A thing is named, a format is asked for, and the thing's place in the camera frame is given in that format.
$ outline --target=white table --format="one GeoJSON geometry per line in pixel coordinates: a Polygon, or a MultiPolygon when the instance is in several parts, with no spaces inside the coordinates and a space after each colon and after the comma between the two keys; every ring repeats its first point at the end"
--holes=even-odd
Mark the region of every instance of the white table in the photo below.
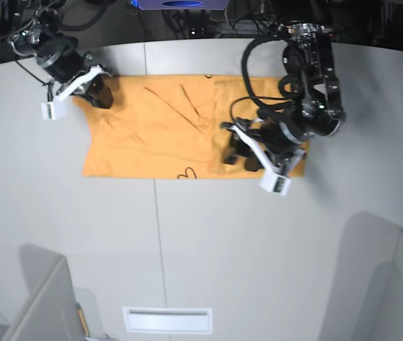
{"type": "MultiPolygon", "coordinates": [[[[239,75],[247,42],[138,43],[99,54],[121,75],[239,75]]],[[[283,47],[260,46],[250,74],[282,76],[283,47]]],[[[403,52],[334,52],[348,122],[313,141],[306,177],[286,198],[257,180],[83,178],[82,112],[71,106],[67,118],[42,121],[45,89],[17,65],[0,65],[0,311],[10,320],[26,298],[18,248],[32,243],[64,253],[74,286],[95,297],[93,333],[167,341],[126,334],[121,307],[168,306],[213,308],[209,340],[349,340],[365,278],[392,259],[403,227],[403,52]],[[352,280],[339,286],[342,264],[352,280]]],[[[23,64],[45,77],[32,60],[23,64]]]]}

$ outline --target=white tabletop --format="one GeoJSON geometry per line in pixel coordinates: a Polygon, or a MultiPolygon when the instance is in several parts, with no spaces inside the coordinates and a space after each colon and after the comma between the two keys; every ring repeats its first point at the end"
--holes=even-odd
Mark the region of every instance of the white tabletop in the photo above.
{"type": "MultiPolygon", "coordinates": [[[[240,75],[247,44],[180,40],[97,54],[120,75],[240,75]]],[[[283,76],[283,48],[258,47],[250,74],[283,76]]],[[[118,312],[165,305],[213,308],[213,340],[347,340],[367,291],[368,282],[359,279],[392,258],[393,224],[403,227],[403,52],[333,50],[348,121],[337,136],[313,140],[306,177],[296,179],[285,198],[263,192],[257,180],[83,178],[90,133],[82,112],[71,106],[67,118],[42,121],[45,89],[17,65],[0,65],[0,264],[9,263],[6,275],[13,278],[20,264],[5,251],[24,242],[61,251],[74,286],[94,293],[104,330],[121,340],[167,340],[129,338],[118,312]],[[393,224],[375,231],[377,221],[393,224]],[[364,245],[369,234],[375,243],[364,245]],[[361,277],[348,287],[359,298],[340,292],[349,310],[336,314],[341,307],[328,302],[345,243],[362,254],[361,277]],[[326,310],[338,317],[328,329],[326,310]],[[259,328],[247,323],[251,315],[263,316],[259,328]]],[[[23,64],[44,77],[32,60],[23,64]]],[[[12,316],[26,290],[20,279],[8,285],[21,288],[10,299],[0,286],[0,310],[12,316]]]]}

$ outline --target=orange cloth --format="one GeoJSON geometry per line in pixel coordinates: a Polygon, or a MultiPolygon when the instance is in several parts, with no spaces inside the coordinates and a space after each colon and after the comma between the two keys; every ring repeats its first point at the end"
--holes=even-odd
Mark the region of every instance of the orange cloth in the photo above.
{"type": "MultiPolygon", "coordinates": [[[[93,108],[74,97],[84,111],[92,134],[83,175],[113,178],[259,178],[262,172],[222,162],[230,132],[220,129],[230,121],[230,104],[247,96],[241,77],[140,76],[106,79],[114,104],[93,108]]],[[[278,80],[252,78],[255,93],[279,97],[278,80]]],[[[250,100],[237,103],[234,115],[255,118],[250,100]]],[[[301,161],[291,176],[302,176],[301,161]]]]}

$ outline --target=orange towel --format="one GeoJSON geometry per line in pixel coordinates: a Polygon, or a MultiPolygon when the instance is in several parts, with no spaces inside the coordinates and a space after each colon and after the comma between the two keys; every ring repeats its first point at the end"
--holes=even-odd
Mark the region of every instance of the orange towel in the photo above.
{"type": "MultiPolygon", "coordinates": [[[[259,178],[244,170],[244,159],[225,165],[222,153],[230,132],[230,104],[247,96],[241,77],[140,76],[105,80],[112,90],[110,110],[93,108],[74,97],[92,134],[83,175],[113,178],[259,178]]],[[[252,78],[255,93],[279,97],[278,80],[252,78]]],[[[235,116],[255,118],[256,105],[245,100],[235,116]]],[[[291,176],[302,176],[301,161],[291,176]]]]}

